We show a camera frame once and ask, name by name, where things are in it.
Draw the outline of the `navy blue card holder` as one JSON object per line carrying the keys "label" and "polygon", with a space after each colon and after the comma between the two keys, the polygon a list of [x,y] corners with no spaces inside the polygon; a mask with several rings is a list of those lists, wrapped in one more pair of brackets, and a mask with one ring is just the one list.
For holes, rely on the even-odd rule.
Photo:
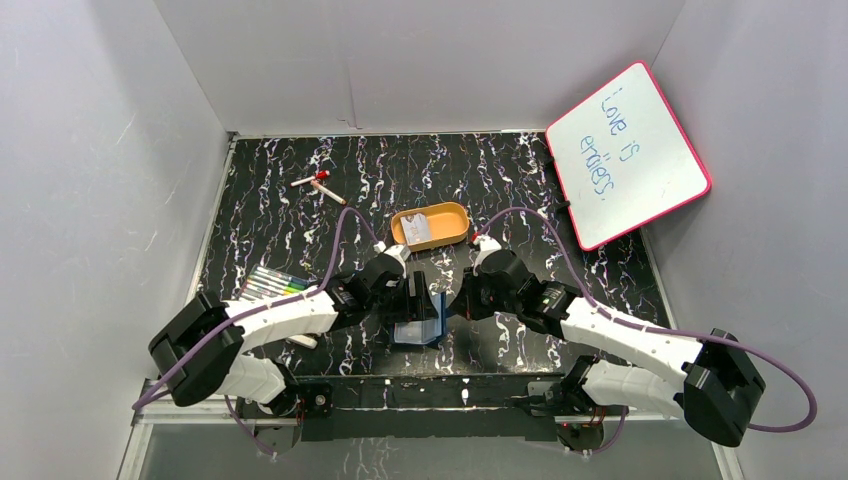
{"label": "navy blue card holder", "polygon": [[431,296],[437,311],[435,318],[395,324],[390,330],[390,341],[395,345],[420,346],[437,349],[447,334],[447,295],[445,292]]}

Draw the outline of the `orange oval tray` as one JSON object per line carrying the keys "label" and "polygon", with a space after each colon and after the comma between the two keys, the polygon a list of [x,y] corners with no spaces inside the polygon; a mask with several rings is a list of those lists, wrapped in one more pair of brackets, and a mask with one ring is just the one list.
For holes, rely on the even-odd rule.
{"label": "orange oval tray", "polygon": [[456,202],[442,202],[396,213],[390,221],[392,237],[396,244],[405,244],[400,225],[401,216],[416,212],[421,212],[428,218],[432,239],[412,247],[407,245],[412,253],[454,245],[467,239],[470,219],[466,209]]}

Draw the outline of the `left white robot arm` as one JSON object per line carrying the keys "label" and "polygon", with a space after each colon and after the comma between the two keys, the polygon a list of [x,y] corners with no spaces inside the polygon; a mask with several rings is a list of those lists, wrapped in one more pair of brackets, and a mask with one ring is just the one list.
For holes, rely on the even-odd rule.
{"label": "left white robot arm", "polygon": [[443,316],[423,272],[408,274],[401,256],[381,253],[362,269],[336,274],[300,294],[223,301],[200,293],[154,336],[148,351],[179,407],[223,395],[286,416],[306,393],[286,366],[256,358],[251,350],[353,327],[368,317],[395,325]]}

